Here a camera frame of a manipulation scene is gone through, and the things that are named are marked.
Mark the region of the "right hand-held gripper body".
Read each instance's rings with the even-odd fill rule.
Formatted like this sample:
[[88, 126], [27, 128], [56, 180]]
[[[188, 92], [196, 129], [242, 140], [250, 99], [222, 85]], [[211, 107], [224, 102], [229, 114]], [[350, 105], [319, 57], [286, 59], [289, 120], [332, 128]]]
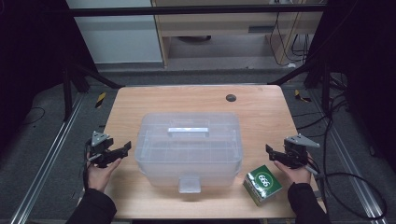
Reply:
[[288, 136], [284, 139], [286, 159], [283, 164], [291, 169], [297, 169], [308, 164], [308, 147], [320, 147], [320, 144], [301, 135]]

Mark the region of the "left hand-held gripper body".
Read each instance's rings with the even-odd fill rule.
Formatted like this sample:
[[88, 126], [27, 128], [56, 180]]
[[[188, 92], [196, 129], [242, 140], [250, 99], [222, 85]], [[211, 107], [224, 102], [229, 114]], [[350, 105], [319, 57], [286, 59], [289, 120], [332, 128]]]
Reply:
[[89, 140], [89, 161], [99, 168], [107, 168], [109, 164], [109, 148], [114, 144], [114, 140], [105, 133], [94, 131]]

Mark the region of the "green cardboard box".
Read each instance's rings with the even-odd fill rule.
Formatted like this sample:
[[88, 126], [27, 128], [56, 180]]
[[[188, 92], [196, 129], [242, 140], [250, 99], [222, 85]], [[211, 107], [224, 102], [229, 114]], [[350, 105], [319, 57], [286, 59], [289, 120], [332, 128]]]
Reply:
[[281, 184], [266, 165], [262, 165], [247, 173], [243, 186], [253, 202], [258, 206], [282, 189]]

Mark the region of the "clear plastic storage box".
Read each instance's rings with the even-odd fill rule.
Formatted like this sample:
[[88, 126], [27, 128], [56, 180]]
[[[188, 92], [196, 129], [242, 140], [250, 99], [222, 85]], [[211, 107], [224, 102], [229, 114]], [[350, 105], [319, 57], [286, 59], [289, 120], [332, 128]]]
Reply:
[[199, 193], [230, 186], [243, 160], [239, 119], [231, 112], [148, 113], [134, 158], [156, 187]]

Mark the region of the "person's right hand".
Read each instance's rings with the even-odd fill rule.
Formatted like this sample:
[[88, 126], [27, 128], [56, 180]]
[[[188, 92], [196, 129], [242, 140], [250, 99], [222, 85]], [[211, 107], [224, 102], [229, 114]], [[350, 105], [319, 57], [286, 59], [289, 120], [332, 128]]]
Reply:
[[305, 168], [290, 169], [279, 161], [275, 161], [274, 165], [285, 174], [290, 184], [309, 184], [311, 182], [311, 174]]

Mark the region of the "person's left hand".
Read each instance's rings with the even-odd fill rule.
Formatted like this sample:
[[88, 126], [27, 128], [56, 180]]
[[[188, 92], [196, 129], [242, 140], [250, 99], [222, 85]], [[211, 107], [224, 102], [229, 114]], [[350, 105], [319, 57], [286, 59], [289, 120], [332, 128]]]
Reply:
[[116, 159], [110, 163], [107, 168], [98, 168], [94, 165], [87, 163], [87, 184], [89, 189], [96, 189], [104, 192], [112, 173], [121, 164], [122, 159]]

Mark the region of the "yellow black striped tape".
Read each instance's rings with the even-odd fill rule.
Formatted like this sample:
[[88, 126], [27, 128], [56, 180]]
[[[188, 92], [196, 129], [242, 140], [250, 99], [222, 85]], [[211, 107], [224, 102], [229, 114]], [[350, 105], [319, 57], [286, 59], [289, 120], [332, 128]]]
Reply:
[[294, 97], [295, 99], [300, 100], [302, 102], [307, 102], [307, 103], [312, 102], [311, 98], [303, 97], [298, 90], [294, 90]]
[[95, 108], [99, 108], [99, 107], [102, 105], [102, 103], [103, 103], [105, 97], [106, 97], [106, 93], [105, 93], [105, 92], [101, 92], [101, 93], [99, 94], [98, 98], [97, 98], [97, 101], [96, 101], [94, 107], [95, 107]]

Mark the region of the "black metal stand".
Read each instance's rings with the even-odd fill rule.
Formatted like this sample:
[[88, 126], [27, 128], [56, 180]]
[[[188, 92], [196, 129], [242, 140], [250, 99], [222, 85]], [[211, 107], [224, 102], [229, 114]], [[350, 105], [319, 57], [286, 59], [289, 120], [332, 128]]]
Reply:
[[330, 65], [324, 60], [311, 60], [304, 65], [292, 70], [285, 76], [269, 82], [269, 85], [281, 86], [287, 81], [307, 72], [308, 75], [304, 80], [307, 88], [314, 88], [321, 82], [321, 108], [325, 112], [330, 111]]
[[123, 85], [102, 77], [98, 72], [87, 67], [76, 63], [67, 63], [63, 66], [64, 121], [67, 121], [73, 112], [71, 85], [74, 84], [79, 92], [87, 92], [90, 89], [85, 76], [92, 77], [111, 89], [123, 88]]

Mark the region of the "white cabinet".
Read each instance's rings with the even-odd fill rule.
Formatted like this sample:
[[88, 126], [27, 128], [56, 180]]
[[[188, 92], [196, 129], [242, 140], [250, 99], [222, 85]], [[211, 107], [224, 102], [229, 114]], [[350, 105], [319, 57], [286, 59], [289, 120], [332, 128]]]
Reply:
[[[66, 0], [71, 9], [150, 7], [150, 0]], [[96, 64], [161, 63], [154, 17], [75, 17]]]

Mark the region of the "black curtain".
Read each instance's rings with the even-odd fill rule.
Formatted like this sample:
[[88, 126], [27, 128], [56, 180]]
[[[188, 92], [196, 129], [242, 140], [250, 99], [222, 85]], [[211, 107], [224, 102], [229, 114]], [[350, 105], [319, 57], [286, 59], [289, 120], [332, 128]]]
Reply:
[[16, 135], [35, 96], [63, 82], [58, 48], [71, 63], [95, 70], [77, 23], [45, 15], [66, 0], [0, 0], [0, 153]]
[[347, 98], [396, 173], [396, 0], [328, 0], [309, 57], [347, 77]]

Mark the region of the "light wooden desk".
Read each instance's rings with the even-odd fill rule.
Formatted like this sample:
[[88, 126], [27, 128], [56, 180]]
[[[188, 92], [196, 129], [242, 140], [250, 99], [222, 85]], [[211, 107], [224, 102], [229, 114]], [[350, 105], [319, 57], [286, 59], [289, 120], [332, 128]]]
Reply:
[[[321, 0], [150, 0], [155, 7], [223, 5], [302, 5]], [[159, 36], [247, 35], [264, 34], [277, 63], [291, 59], [289, 51], [297, 35], [312, 35], [321, 12], [270, 12], [231, 14], [157, 15]]]

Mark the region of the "aluminium floor rail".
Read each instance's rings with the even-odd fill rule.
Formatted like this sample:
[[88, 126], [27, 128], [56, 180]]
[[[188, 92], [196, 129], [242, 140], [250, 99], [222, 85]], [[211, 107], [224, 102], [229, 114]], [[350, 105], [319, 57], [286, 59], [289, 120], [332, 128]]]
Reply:
[[[329, 112], [325, 112], [321, 108], [321, 100], [317, 92], [311, 93], [312, 100], [315, 103], [318, 112], [324, 118], [325, 133], [323, 134], [323, 175], [324, 175], [324, 186], [322, 189], [326, 189], [329, 195], [335, 199], [341, 206], [343, 206], [352, 215], [370, 221], [371, 224], [388, 224], [386, 220], [386, 214], [388, 212], [388, 204], [382, 197], [381, 193], [375, 188], [368, 180], [361, 176], [361, 172], [358, 169], [356, 163], [352, 160], [344, 142], [341, 140], [339, 132], [332, 125], [332, 108], [330, 107]], [[328, 141], [332, 141], [332, 149], [337, 153], [338, 160], [342, 163], [344, 172], [327, 172], [327, 152], [328, 152]], [[363, 214], [350, 208], [341, 198], [334, 192], [332, 185], [329, 182], [329, 178], [333, 176], [346, 176], [354, 189], [356, 196], [358, 197], [361, 206], [364, 210]]]
[[38, 169], [32, 184], [30, 185], [25, 196], [23, 197], [23, 200], [10, 219], [9, 224], [25, 224], [26, 220], [28, 219], [35, 202], [48, 179], [50, 171], [52, 170], [52, 167], [58, 158], [64, 142], [70, 133], [78, 112], [81, 109], [81, 104], [84, 98], [85, 95], [83, 93], [77, 94], [76, 100], [72, 104], [72, 112], [69, 118], [62, 123], [62, 126], [57, 132], [57, 135], [55, 136], [45, 159]]

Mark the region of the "black horizontal frame bar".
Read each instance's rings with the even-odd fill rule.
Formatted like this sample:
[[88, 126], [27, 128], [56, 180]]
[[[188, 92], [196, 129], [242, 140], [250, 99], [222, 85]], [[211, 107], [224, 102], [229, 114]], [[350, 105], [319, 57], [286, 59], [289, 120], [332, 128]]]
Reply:
[[181, 7], [120, 7], [69, 9], [74, 17], [96, 16], [143, 16], [143, 15], [190, 15], [228, 13], [270, 13], [270, 12], [319, 12], [326, 9], [321, 4], [302, 5], [238, 5], [238, 6], [181, 6]]

